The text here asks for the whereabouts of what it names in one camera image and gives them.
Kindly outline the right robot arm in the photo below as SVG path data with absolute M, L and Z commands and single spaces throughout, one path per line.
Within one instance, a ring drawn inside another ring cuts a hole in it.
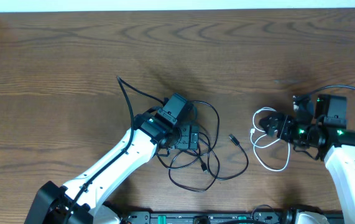
M 312 158 L 324 162 L 333 180 L 345 223 L 355 223 L 355 131 L 347 129 L 347 99 L 318 95 L 293 99 L 294 116 L 270 110 L 259 120 L 258 130 L 275 136 L 305 153 L 313 147 Z

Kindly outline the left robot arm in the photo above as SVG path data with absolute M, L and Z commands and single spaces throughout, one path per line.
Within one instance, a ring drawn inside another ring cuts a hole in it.
M 197 149 L 198 129 L 185 122 L 192 109 L 192 102 L 175 93 L 163 107 L 137 114 L 123 138 L 88 170 L 60 187 L 44 184 L 25 222 L 120 223 L 120 215 L 104 203 L 129 175 L 158 149 Z

